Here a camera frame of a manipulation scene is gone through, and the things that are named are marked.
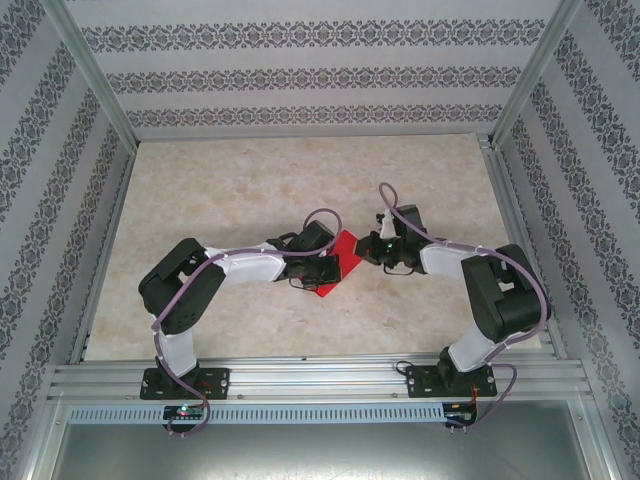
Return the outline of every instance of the red object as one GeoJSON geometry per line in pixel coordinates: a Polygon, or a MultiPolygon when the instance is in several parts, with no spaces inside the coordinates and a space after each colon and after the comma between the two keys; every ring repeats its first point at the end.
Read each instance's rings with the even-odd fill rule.
{"type": "MultiPolygon", "coordinates": [[[[358,239],[353,236],[348,230],[343,230],[338,237],[335,247],[331,250],[331,255],[338,255],[338,263],[340,264],[340,271],[342,272],[342,280],[349,275],[351,270],[356,268],[362,261],[362,258],[358,257],[354,252],[356,249],[356,243],[358,239]]],[[[326,297],[331,290],[333,290],[337,283],[331,285],[322,285],[318,287],[315,292],[320,297],[326,297]]]]}

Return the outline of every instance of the marble surface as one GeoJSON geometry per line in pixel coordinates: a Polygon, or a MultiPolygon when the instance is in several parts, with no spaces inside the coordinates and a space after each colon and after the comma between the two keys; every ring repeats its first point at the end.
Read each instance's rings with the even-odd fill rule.
{"type": "MultiPolygon", "coordinates": [[[[320,206],[361,237],[384,209],[381,181],[401,205],[417,204],[440,237],[508,243],[475,135],[143,143],[86,358],[155,356],[137,286],[181,239],[252,246],[299,231],[320,206]]],[[[218,293],[195,327],[195,348],[200,358],[439,352],[471,322],[462,282],[391,277],[362,262],[324,299],[286,282],[218,293]]]]}

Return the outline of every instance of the patterned wallpaper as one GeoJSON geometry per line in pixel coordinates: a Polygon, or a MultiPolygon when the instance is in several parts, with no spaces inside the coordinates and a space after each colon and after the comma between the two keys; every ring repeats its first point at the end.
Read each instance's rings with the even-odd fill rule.
{"type": "Polygon", "coordinates": [[[69,360],[131,160],[39,3],[0,1],[0,44],[0,479],[9,479],[47,369],[69,360]]]}
{"type": "Polygon", "coordinates": [[[633,2],[585,2],[501,146],[623,478],[640,478],[639,31],[633,2]]]}
{"type": "Polygon", "coordinates": [[[557,4],[67,5],[144,140],[489,133],[557,4]]]}

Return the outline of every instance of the black servo bracket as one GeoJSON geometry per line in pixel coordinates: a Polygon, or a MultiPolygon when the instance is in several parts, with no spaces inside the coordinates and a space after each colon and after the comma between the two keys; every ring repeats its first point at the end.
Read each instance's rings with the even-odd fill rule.
{"type": "Polygon", "coordinates": [[[407,364],[404,368],[401,362],[397,369],[406,378],[409,398],[471,397],[474,389],[477,397],[495,397],[498,394],[493,369],[486,365],[458,375],[456,382],[449,386],[442,380],[437,365],[407,364]]]}
{"type": "MultiPolygon", "coordinates": [[[[231,371],[228,368],[196,367],[183,377],[182,381],[207,397],[207,400],[226,400],[229,392],[231,371]]],[[[142,400],[197,400],[167,376],[162,367],[147,368],[140,387],[142,400]]]]}

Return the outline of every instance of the robotic arm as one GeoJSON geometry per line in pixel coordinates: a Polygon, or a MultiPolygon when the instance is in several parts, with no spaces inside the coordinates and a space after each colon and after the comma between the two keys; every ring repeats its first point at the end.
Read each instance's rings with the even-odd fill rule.
{"type": "MultiPolygon", "coordinates": [[[[415,205],[398,207],[397,212],[426,233],[415,205]]],[[[492,354],[536,327],[540,301],[533,286],[513,266],[486,254],[431,242],[389,210],[376,218],[379,230],[358,241],[357,255],[373,265],[383,265],[386,273],[403,263],[409,273],[446,275],[465,282],[474,325],[440,354],[438,372],[445,385],[455,386],[465,374],[482,368],[492,354]]],[[[522,265],[535,278],[519,246],[505,245],[496,251],[522,265]]]]}
{"type": "Polygon", "coordinates": [[[339,282],[338,257],[311,255],[282,256],[275,252],[310,252],[321,249],[334,238],[321,222],[314,220],[300,234],[287,233],[247,250],[251,253],[224,255],[230,250],[205,248],[194,238],[182,240],[140,282],[138,291],[146,310],[156,320],[183,286],[181,279],[191,276],[208,259],[220,256],[197,275],[160,324],[159,346],[162,358],[156,358],[158,384],[167,397],[182,391],[170,378],[168,369],[195,388],[198,383],[198,361],[193,348],[192,327],[198,322],[214,295],[221,289],[241,283],[276,282],[299,279],[302,288],[339,282]]]}

